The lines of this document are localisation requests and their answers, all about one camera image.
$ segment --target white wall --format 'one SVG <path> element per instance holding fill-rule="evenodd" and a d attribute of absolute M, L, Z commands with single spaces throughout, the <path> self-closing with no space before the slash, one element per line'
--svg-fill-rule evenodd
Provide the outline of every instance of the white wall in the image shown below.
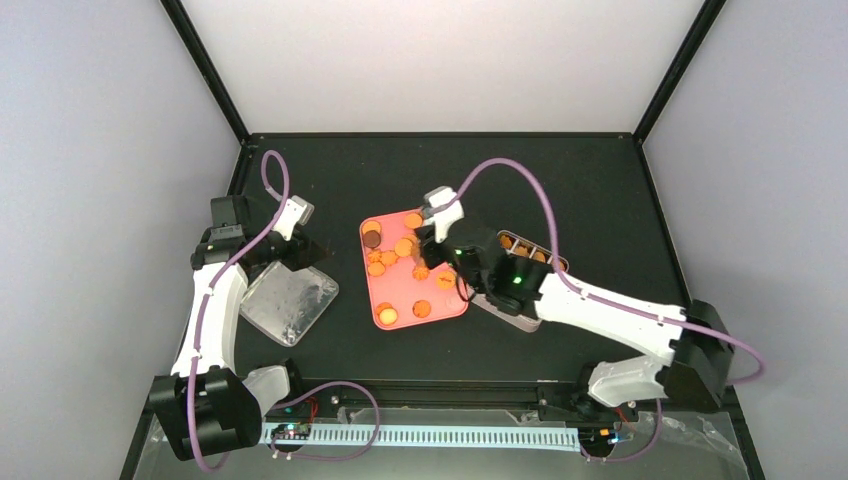
<path fill-rule="evenodd" d="M 117 478 L 237 143 L 159 2 L 0 10 L 0 476 Z"/>
<path fill-rule="evenodd" d="M 185 1 L 251 132 L 631 132 L 702 3 Z"/>
<path fill-rule="evenodd" d="M 770 362 L 739 389 L 770 479 L 845 478 L 846 25 L 727 2 L 647 143 L 693 294 Z"/>

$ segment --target black table surface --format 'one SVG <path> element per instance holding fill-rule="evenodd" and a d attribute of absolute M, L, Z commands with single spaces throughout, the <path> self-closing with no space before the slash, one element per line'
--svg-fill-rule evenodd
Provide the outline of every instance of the black table surface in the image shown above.
<path fill-rule="evenodd" d="M 383 331 L 374 325 L 358 228 L 367 217 L 415 208 L 435 187 L 455 189 L 474 166 L 508 157 L 527 166 L 551 199 L 560 250 L 576 277 L 653 302 L 682 304 L 685 288 L 664 236 L 661 212 L 638 149 L 622 135 L 254 135 L 242 191 L 273 205 L 260 159 L 279 151 L 291 191 L 315 205 L 304 229 L 332 256 L 319 262 L 339 295 L 293 348 L 240 319 L 236 368 L 282 358 L 308 379 L 536 382 L 575 381 L 589 362 L 634 350 L 584 330 L 543 323 L 525 333 L 475 305 L 460 317 Z M 269 175 L 281 191 L 276 166 Z M 507 167 L 478 177 L 463 197 L 466 215 L 547 246 L 542 210 L 528 183 Z"/>

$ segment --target orange cookie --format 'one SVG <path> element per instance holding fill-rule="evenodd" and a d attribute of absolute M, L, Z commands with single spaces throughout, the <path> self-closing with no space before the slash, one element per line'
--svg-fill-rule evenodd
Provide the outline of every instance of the orange cookie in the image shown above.
<path fill-rule="evenodd" d="M 408 238 L 401 238 L 398 240 L 398 243 L 395 244 L 395 253 L 398 254 L 398 257 L 408 257 L 412 255 L 412 240 Z"/>
<path fill-rule="evenodd" d="M 418 300 L 412 305 L 412 314 L 418 318 L 425 318 L 427 315 L 430 315 L 430 302 L 427 300 Z"/>
<path fill-rule="evenodd" d="M 403 219 L 403 224 L 406 225 L 406 228 L 410 228 L 412 230 L 420 227 L 423 223 L 424 219 L 421 218 L 421 215 L 418 213 L 410 213 Z"/>
<path fill-rule="evenodd" d="M 380 262 L 387 267 L 391 267 L 392 265 L 397 263 L 397 253 L 391 250 L 389 250 L 388 252 L 383 252 L 380 257 Z"/>
<path fill-rule="evenodd" d="M 383 311 L 377 315 L 377 318 L 383 325 L 392 325 L 397 322 L 397 310 L 394 308 L 384 308 Z"/>
<path fill-rule="evenodd" d="M 383 227 L 382 225 L 380 225 L 380 222 L 378 222 L 377 220 L 368 220 L 367 222 L 362 224 L 363 234 L 372 231 L 377 233 L 381 233 L 383 231 Z"/>
<path fill-rule="evenodd" d="M 383 252 L 379 250 L 371 250 L 370 252 L 368 252 L 368 255 L 366 255 L 366 258 L 368 259 L 368 263 L 375 263 L 379 262 L 382 256 Z"/>
<path fill-rule="evenodd" d="M 501 246 L 504 248 L 512 247 L 512 239 L 509 238 L 509 235 L 501 235 Z"/>
<path fill-rule="evenodd" d="M 392 308 L 392 304 L 389 302 L 383 302 L 377 305 L 377 308 L 374 309 L 374 312 L 379 316 L 381 313 L 383 313 L 383 310 L 387 308 Z"/>
<path fill-rule="evenodd" d="M 416 280 L 426 280 L 430 276 L 430 269 L 423 266 L 418 266 L 412 269 L 412 278 Z"/>
<path fill-rule="evenodd" d="M 386 273 L 386 266 L 380 262 L 374 262 L 371 265 L 368 265 L 368 275 L 372 277 L 379 277 L 380 275 Z"/>
<path fill-rule="evenodd" d="M 448 290 L 455 287 L 456 274 L 450 270 L 445 270 L 444 272 L 439 273 L 436 275 L 436 285 L 438 285 L 442 290 Z"/>

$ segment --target clear plastic container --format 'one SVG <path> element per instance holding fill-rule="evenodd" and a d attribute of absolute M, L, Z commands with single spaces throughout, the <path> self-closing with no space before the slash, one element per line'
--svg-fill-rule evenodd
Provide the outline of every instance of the clear plastic container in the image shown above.
<path fill-rule="evenodd" d="M 293 272 L 274 262 L 248 287 L 241 315 L 265 335 L 293 347 L 339 293 L 339 284 L 313 267 Z"/>

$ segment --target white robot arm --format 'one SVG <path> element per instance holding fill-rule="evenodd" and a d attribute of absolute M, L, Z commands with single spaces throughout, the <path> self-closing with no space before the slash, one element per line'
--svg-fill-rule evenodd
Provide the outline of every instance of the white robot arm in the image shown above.
<path fill-rule="evenodd" d="M 194 300 L 186 336 L 171 375 L 157 378 L 150 390 L 150 405 L 168 437 L 177 458 L 193 458 L 186 406 L 186 385 L 191 364 L 197 358 L 195 419 L 197 436 L 204 454 L 210 455 L 256 445 L 262 419 L 271 407 L 289 395 L 290 372 L 285 365 L 270 365 L 251 371 L 242 381 L 235 375 L 234 344 L 239 307 L 247 289 L 245 266 L 261 266 L 273 260 L 295 264 L 315 259 L 303 251 L 321 249 L 295 231 L 312 214 L 313 207 L 293 196 L 288 199 L 273 230 L 251 252 L 221 274 L 214 290 L 209 285 L 227 261 L 259 232 L 256 225 L 267 224 L 256 217 L 258 207 L 241 196 L 212 200 L 213 227 L 206 230 L 192 255 Z M 194 334 L 201 305 L 211 294 L 203 312 L 200 351 Z"/>
<path fill-rule="evenodd" d="M 667 397 L 698 411 L 721 406 L 732 348 L 662 321 L 694 321 L 726 332 L 712 306 L 697 300 L 688 309 L 646 302 L 567 273 L 563 281 L 549 264 L 507 255 L 494 231 L 459 222 L 464 212 L 459 201 L 450 203 L 455 196 L 441 187 L 424 197 L 424 226 L 416 234 L 428 267 L 450 263 L 502 313 L 582 328 L 642 353 L 590 366 L 585 388 L 592 399 L 606 407 Z"/>

